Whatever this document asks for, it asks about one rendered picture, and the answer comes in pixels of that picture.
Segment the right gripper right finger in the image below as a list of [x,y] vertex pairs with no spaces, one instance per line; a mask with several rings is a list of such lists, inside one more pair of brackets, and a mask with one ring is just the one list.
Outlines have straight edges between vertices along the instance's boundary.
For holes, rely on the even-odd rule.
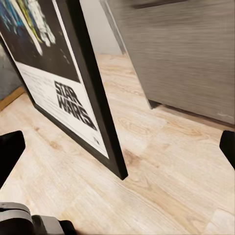
[[235,169],[235,132],[224,130],[220,139],[219,147]]

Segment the poster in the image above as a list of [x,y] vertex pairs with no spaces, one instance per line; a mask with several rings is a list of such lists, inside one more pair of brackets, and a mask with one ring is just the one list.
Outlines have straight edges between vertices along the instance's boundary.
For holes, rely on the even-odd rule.
[[128,176],[79,0],[0,0],[0,43],[33,106]]

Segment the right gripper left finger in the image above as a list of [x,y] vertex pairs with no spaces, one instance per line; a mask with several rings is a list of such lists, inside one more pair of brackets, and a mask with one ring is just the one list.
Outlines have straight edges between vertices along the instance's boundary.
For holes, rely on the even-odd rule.
[[25,150],[21,130],[0,136],[0,188]]

